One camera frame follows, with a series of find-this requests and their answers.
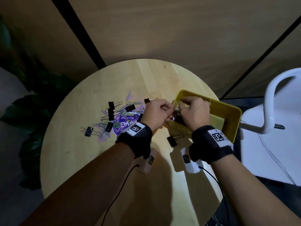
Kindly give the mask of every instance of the round wooden table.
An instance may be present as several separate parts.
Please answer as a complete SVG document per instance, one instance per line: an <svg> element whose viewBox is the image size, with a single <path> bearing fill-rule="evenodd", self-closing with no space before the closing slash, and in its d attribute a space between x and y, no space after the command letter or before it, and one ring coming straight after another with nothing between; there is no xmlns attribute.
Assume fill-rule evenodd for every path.
<svg viewBox="0 0 301 226"><path fill-rule="evenodd" d="M110 139L99 143L97 136L85 137L79 131L99 123L109 101L125 103L131 91L140 100L164 98L171 102L182 89L218 100L192 72L161 60L123 61L83 80L63 100L47 128L40 160L44 197L114 144L113 132ZM153 136L151 145L158 153L152 170L130 174L105 225L202 226L216 211L222 199L218 185L203 171L185 171L180 149L191 142L183 139L171 148L166 139L169 135L170 129L164 127Z"/></svg>

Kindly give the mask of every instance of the hand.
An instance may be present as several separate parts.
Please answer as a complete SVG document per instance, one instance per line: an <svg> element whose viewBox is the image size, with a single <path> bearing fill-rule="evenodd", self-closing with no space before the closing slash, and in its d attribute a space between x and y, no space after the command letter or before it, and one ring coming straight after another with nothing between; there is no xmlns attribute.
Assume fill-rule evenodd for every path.
<svg viewBox="0 0 301 226"><path fill-rule="evenodd" d="M210 107L209 102L199 97L184 97L179 103L179 110L185 124L192 130L209 125Z"/></svg>
<svg viewBox="0 0 301 226"><path fill-rule="evenodd" d="M163 125L164 121L173 114L173 111L173 104L167 100L152 100L146 104L141 122L147 124L154 131Z"/></svg>

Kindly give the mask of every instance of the wrist strap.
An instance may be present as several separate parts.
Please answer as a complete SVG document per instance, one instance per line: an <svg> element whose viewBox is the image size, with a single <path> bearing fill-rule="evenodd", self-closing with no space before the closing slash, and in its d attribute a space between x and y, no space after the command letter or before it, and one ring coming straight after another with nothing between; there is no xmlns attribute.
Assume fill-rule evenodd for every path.
<svg viewBox="0 0 301 226"><path fill-rule="evenodd" d="M194 162L200 159L210 164L233 154L233 144L224 133L210 125L195 130L192 133L192 141L189 156Z"/></svg>
<svg viewBox="0 0 301 226"><path fill-rule="evenodd" d="M145 125L143 130L139 131L136 135L131 136L127 132L121 133L117 138L115 143L125 143L127 144L131 150L135 154L135 159L143 156L144 159L149 158L151 153L151 139L153 136L153 132L151 128Z"/></svg>

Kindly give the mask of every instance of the person's left arm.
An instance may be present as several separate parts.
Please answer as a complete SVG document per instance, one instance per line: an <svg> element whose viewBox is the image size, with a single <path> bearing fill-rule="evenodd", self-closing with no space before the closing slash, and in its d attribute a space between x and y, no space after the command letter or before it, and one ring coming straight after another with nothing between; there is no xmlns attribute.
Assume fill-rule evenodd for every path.
<svg viewBox="0 0 301 226"><path fill-rule="evenodd" d="M147 103L141 123L154 132L172 113L172 104L153 100ZM127 144L116 143L64 182L21 226L95 225L136 157Z"/></svg>

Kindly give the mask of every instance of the green plant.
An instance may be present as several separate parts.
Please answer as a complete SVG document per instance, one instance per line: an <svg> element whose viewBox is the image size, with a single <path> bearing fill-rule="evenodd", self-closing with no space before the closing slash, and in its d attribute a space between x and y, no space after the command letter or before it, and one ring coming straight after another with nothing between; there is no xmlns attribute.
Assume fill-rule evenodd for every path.
<svg viewBox="0 0 301 226"><path fill-rule="evenodd" d="M47 71L36 57L29 55L1 17L0 67L17 76L28 92L31 92L6 108L0 120L29 135L19 153L26 176L20 185L31 190L39 189L40 153L47 126L75 84L64 75Z"/></svg>

